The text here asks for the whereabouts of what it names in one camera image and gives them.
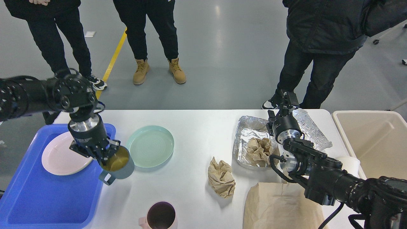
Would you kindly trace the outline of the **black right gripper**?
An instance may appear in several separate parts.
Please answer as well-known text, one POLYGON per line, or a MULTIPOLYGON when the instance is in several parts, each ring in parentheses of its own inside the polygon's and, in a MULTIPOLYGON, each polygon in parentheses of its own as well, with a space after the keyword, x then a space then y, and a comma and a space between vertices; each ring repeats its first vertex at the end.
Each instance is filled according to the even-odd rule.
POLYGON ((268 110, 268 123, 266 128, 271 136, 276 139, 278 144, 283 144, 285 140, 294 140, 302 136, 302 131, 292 112, 298 109, 299 103, 294 92, 281 90, 282 100, 279 104, 279 113, 275 115, 274 111, 268 110))

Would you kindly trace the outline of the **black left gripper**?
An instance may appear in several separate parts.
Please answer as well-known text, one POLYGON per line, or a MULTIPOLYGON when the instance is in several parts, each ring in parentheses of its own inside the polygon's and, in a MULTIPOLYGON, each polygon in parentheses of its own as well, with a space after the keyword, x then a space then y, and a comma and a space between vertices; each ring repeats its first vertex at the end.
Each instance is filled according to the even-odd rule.
POLYGON ((121 146, 121 141, 108 138, 98 114, 86 121, 70 121, 67 128, 74 139, 69 149, 84 157, 94 158, 100 166, 106 166, 108 158, 113 157, 121 146))

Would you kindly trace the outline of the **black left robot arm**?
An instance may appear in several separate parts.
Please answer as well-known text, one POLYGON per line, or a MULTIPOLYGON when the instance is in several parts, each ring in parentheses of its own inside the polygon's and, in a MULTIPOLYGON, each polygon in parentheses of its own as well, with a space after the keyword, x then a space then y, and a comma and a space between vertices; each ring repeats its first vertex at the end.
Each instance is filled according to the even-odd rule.
POLYGON ((1 121, 42 113, 49 125, 61 112, 68 113, 67 128, 74 139, 70 149, 106 166, 120 142, 107 135, 100 116, 104 108, 98 105, 93 86, 74 69, 46 80, 24 75, 1 79, 1 121))

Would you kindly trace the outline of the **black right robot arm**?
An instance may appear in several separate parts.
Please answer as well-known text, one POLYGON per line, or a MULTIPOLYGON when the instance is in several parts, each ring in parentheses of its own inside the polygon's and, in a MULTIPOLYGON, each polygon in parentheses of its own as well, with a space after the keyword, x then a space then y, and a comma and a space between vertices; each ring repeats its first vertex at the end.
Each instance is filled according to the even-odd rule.
POLYGON ((271 168, 289 183, 301 185, 304 196, 320 205, 340 206, 320 225, 324 228, 347 205, 356 214, 348 219, 355 229, 364 220, 365 229, 405 229, 406 188, 404 179, 381 176, 366 180, 342 169, 342 162, 314 149, 304 138, 292 112, 299 108, 295 93, 281 91, 279 112, 269 110, 266 125, 270 135, 283 147, 282 155, 270 155, 271 168))

